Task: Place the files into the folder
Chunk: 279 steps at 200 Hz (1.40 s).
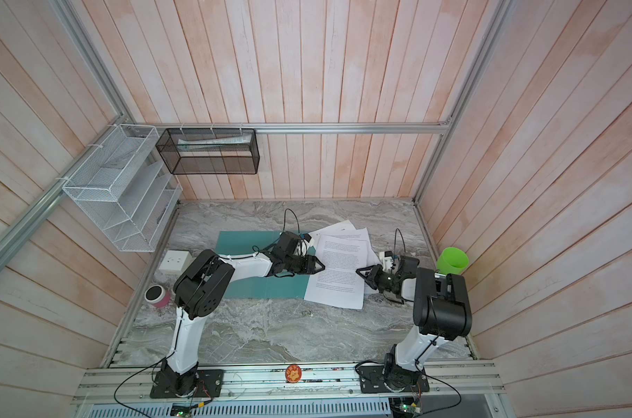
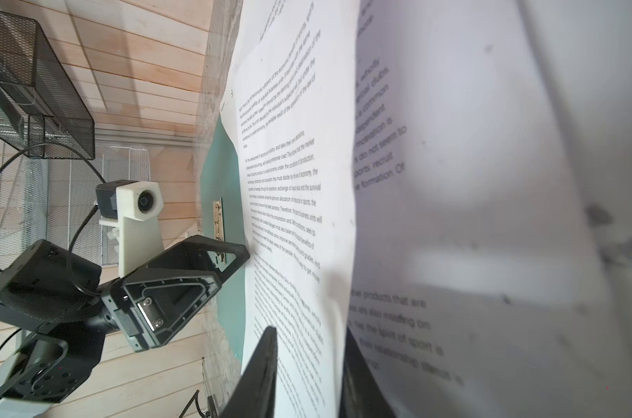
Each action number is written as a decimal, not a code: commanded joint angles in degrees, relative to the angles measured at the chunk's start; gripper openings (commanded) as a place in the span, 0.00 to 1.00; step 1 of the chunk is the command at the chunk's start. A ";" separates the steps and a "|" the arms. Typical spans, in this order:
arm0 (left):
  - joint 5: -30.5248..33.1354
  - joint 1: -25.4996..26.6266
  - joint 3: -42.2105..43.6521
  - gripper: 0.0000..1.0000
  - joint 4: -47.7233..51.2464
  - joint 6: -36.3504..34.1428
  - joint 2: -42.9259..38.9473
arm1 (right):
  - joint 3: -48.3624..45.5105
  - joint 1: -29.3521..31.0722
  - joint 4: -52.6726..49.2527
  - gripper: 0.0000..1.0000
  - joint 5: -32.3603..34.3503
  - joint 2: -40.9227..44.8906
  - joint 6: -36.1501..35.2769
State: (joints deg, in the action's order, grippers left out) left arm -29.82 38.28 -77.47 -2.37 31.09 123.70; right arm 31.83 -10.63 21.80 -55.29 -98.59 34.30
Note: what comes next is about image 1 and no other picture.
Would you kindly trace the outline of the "printed paper sheet top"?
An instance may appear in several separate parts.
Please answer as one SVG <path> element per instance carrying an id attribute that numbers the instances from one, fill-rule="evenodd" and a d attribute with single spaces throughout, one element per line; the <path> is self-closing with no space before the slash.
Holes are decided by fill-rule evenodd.
<path id="1" fill-rule="evenodd" d="M 366 284 L 356 270 L 368 266 L 368 242 L 321 236 L 315 255 L 325 269 L 309 279 L 304 300 L 362 310 Z"/>

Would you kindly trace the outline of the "teal green folder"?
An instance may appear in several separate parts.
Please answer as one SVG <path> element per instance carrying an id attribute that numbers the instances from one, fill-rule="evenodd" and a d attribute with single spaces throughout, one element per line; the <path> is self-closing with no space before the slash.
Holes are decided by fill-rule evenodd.
<path id="1" fill-rule="evenodd" d="M 268 275 L 272 261 L 267 257 L 267 251 L 281 233 L 223 232 L 219 235 L 215 252 L 234 268 L 225 298 L 263 300 L 302 299 L 305 296 L 309 277 L 316 273 Z M 299 253 L 314 255 L 308 249 L 307 239 L 299 236 L 303 241 Z"/>

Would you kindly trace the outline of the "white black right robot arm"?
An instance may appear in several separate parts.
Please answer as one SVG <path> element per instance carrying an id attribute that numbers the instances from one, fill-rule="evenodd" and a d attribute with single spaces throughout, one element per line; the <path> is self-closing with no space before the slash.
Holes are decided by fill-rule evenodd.
<path id="1" fill-rule="evenodd" d="M 387 300 L 410 304 L 413 319 L 408 335 L 392 346 L 382 363 L 363 361 L 355 366 L 361 392 L 406 392 L 427 386 L 425 361 L 441 345 L 467 336 L 472 327 L 464 278 L 422 268 L 418 259 L 390 252 L 381 264 L 356 273 Z"/>

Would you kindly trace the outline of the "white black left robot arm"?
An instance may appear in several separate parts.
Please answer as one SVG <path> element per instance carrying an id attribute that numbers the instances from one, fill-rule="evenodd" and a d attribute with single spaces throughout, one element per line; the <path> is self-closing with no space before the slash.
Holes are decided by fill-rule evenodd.
<path id="1" fill-rule="evenodd" d="M 284 231 L 272 244 L 250 254 L 225 255 L 204 250 L 180 275 L 173 287 L 177 306 L 171 348 L 153 379 L 152 399 L 196 395 L 199 377 L 199 344 L 206 325 L 232 282 L 249 278 L 294 278 L 326 269 L 309 254 L 312 237 Z"/>

